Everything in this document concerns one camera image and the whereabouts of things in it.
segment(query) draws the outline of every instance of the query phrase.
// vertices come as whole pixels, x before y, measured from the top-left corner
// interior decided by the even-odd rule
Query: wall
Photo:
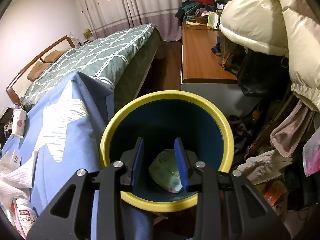
[[[19,0],[9,6],[0,20],[0,110],[12,104],[6,87],[36,55],[70,32],[84,39],[80,13],[76,0]],[[22,83],[19,96],[31,82]]]

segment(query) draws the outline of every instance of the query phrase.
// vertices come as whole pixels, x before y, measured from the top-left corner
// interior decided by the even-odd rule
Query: white curtain
[[[145,23],[158,25],[162,38],[181,38],[181,27],[174,17],[185,0],[78,0],[81,13],[98,38]]]

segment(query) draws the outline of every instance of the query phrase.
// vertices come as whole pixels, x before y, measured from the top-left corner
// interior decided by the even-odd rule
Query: pink fruit print on cup
[[[21,120],[21,119],[18,121],[17,125],[18,125],[19,127],[22,126],[22,120]]]

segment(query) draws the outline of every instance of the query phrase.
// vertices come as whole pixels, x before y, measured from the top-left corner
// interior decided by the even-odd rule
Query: silver screw
[[[204,162],[196,162],[196,166],[198,168],[203,168],[205,166],[205,163]]]
[[[239,170],[233,170],[233,171],[232,171],[232,175],[233,175],[233,176],[236,176],[236,177],[240,177],[240,176],[242,175],[242,172],[239,171]]]
[[[116,167],[116,168],[120,168],[120,167],[122,167],[122,165],[123,165],[122,161],[116,161],[116,162],[113,163],[113,166]]]
[[[77,175],[78,176],[83,176],[85,173],[86,173],[86,171],[84,169],[77,170]]]

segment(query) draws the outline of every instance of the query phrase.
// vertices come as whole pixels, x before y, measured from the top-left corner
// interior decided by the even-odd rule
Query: paper cup
[[[12,132],[15,137],[22,138],[24,132],[24,125],[26,122],[27,112],[22,109],[13,111]]]

